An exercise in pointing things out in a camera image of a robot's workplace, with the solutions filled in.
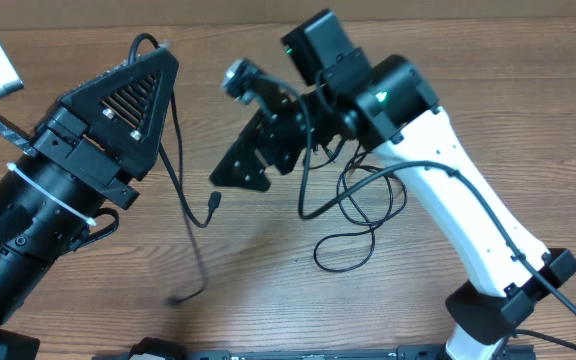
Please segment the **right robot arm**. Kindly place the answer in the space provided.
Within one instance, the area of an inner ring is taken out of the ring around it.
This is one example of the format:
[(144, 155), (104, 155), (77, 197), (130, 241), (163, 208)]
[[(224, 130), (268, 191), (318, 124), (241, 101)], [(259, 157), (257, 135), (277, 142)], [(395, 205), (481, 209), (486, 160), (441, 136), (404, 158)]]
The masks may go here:
[(576, 272), (565, 248), (549, 248), (505, 207), (460, 144), (419, 70), (392, 55), (371, 64), (338, 18), (323, 10), (282, 38), (307, 94), (248, 59), (222, 83), (254, 117), (211, 174), (219, 187), (265, 192), (265, 170), (287, 174), (334, 137), (355, 140), (426, 209), (457, 252), (467, 281), (446, 301), (456, 327), (448, 359), (492, 359), (548, 295)]

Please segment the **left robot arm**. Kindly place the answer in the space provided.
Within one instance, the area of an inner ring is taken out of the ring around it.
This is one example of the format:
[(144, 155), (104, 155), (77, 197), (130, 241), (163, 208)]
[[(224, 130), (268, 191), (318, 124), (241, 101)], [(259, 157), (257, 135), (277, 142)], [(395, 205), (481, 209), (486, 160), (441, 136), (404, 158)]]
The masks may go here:
[(56, 99), (32, 133), (0, 116), (21, 157), (0, 180), (0, 359), (27, 359), (35, 338), (3, 330), (55, 261), (112, 233), (156, 163), (178, 60), (159, 48)]

